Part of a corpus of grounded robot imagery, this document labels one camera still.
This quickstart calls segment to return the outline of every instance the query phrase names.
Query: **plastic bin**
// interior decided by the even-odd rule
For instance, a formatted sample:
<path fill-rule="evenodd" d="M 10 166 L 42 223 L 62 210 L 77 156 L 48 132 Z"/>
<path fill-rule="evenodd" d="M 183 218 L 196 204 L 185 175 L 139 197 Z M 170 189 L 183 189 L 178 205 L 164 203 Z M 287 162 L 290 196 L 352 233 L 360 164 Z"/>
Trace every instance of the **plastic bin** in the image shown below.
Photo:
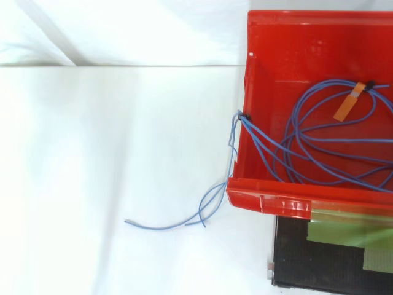
<path fill-rule="evenodd" d="M 247 27 L 243 111 L 276 141 L 283 137 L 295 102 L 315 83 L 333 78 L 375 80 L 377 84 L 393 82 L 393 12 L 251 11 Z M 315 95 L 309 106 L 345 89 L 348 88 L 326 89 Z M 393 87 L 378 91 L 393 99 Z M 343 99 L 330 101 L 305 124 L 333 122 L 333 115 Z M 371 105 L 369 99 L 358 102 L 348 120 L 367 113 Z M 393 138 L 392 127 L 391 114 L 378 102 L 374 115 L 364 123 L 315 132 L 320 137 Z M 334 145 L 338 152 L 393 160 L 391 144 Z M 325 147 L 332 149 L 329 143 Z M 315 151 L 314 155 L 349 173 L 361 173 L 371 167 L 370 163 L 318 155 Z M 293 162 L 296 169 L 314 179 L 334 179 L 296 157 Z M 278 168 L 279 174 L 287 177 L 280 164 Z M 382 171 L 367 180 L 379 184 L 390 172 Z M 290 183 L 288 178 L 286 181 L 280 183 L 269 174 L 251 136 L 242 127 L 238 160 L 227 186 L 233 206 L 305 219 L 311 217 L 313 209 L 393 216 L 393 195 L 389 193 L 361 189 L 348 183 L 327 187 Z M 393 181 L 386 188 L 393 190 Z"/>

